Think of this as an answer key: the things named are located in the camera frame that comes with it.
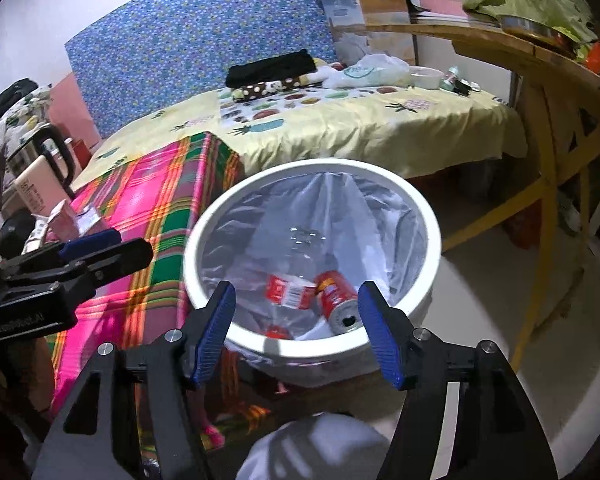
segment brown cardboard box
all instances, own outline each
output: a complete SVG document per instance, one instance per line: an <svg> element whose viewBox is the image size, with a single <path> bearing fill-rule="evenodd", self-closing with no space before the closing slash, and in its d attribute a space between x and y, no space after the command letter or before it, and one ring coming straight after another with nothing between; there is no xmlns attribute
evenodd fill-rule
<svg viewBox="0 0 600 480"><path fill-rule="evenodd" d="M366 30L367 25L411 23L407 0L321 1L341 63L350 66L365 54L382 53L416 64L416 45L411 34Z"/></svg>

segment black folded cloth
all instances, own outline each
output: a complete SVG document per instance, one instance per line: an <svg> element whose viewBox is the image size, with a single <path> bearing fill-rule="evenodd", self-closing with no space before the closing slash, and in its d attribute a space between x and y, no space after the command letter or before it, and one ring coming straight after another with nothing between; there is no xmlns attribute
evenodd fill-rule
<svg viewBox="0 0 600 480"><path fill-rule="evenodd" d="M305 50L269 57L245 65L233 65L224 82L229 88L298 77L315 71L314 58Z"/></svg>

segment red can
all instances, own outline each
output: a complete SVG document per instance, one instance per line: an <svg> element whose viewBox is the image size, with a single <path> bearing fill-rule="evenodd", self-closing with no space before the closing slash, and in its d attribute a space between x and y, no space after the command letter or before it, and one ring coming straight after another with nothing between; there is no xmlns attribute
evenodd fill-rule
<svg viewBox="0 0 600 480"><path fill-rule="evenodd" d="M337 270L327 270L315 278L318 304L336 335L362 326L358 314L358 295L353 286Z"/></svg>

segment bottle label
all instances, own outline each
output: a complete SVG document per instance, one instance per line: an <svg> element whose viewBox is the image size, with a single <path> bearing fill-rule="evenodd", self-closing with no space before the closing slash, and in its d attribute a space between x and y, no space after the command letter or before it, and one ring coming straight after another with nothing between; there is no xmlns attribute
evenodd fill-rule
<svg viewBox="0 0 600 480"><path fill-rule="evenodd" d="M271 274L265 296L280 306L305 310L310 307L315 296L315 283L288 274Z"/></svg>

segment white trash can rim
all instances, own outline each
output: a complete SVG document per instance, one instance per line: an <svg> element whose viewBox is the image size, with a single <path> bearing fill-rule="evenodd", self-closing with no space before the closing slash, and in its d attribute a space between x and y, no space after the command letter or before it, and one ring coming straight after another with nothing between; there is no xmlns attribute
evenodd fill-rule
<svg viewBox="0 0 600 480"><path fill-rule="evenodd" d="M259 189L282 178L327 172L349 173L367 178L378 184L383 184L399 194L406 193L413 200L424 220L427 233L427 252L422 269L413 286L396 307L408 316L424 300L431 290L442 252L440 228L429 203L406 180L373 164L342 158L314 158L289 162L250 176L223 193L202 214L189 235L184 252L184 282L194 308L203 308L208 301L198 269L200 268L206 240L220 217L253 189ZM234 344L257 354L300 361L330 360L337 356L355 352L369 343L368 336L363 328L325 339L293 341L268 338L246 330L233 322L229 327L226 338Z"/></svg>

